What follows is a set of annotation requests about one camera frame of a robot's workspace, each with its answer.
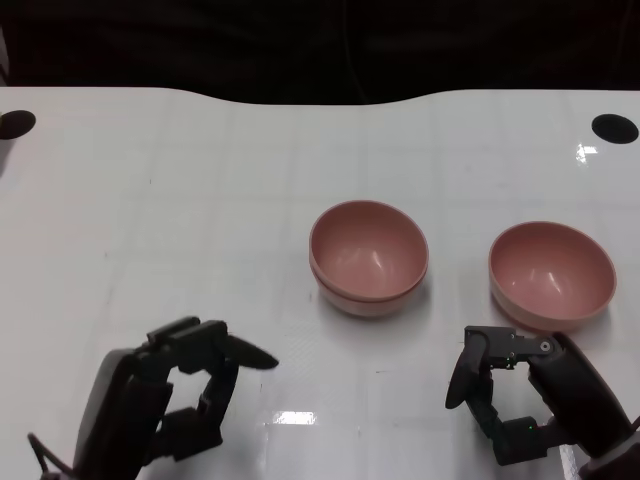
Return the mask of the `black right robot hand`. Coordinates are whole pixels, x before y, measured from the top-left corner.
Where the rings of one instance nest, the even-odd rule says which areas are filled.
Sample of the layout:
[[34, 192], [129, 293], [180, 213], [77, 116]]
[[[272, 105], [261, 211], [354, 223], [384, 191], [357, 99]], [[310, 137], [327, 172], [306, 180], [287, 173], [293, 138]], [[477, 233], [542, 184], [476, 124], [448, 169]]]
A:
[[[529, 366], [528, 379], [553, 414], [545, 425], [532, 417], [502, 421], [493, 401], [492, 371]], [[639, 441], [619, 400], [577, 345], [565, 334], [520, 336], [513, 328], [468, 326], [445, 400], [466, 404], [491, 441], [501, 466], [543, 458], [561, 445], [577, 445], [591, 459], [609, 463]]]

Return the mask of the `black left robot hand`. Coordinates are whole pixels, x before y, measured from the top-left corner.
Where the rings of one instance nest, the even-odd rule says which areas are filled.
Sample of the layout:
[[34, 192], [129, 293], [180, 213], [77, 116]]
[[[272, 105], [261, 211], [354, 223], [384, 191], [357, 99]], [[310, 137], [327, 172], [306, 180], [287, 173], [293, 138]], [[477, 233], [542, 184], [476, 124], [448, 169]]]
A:
[[[79, 427], [77, 479], [134, 479], [165, 457], [182, 461], [220, 446], [221, 424], [240, 368], [271, 370], [278, 360], [229, 334], [225, 322], [186, 317], [156, 329], [134, 349], [103, 359]], [[169, 411], [172, 370], [206, 372], [196, 406]]]

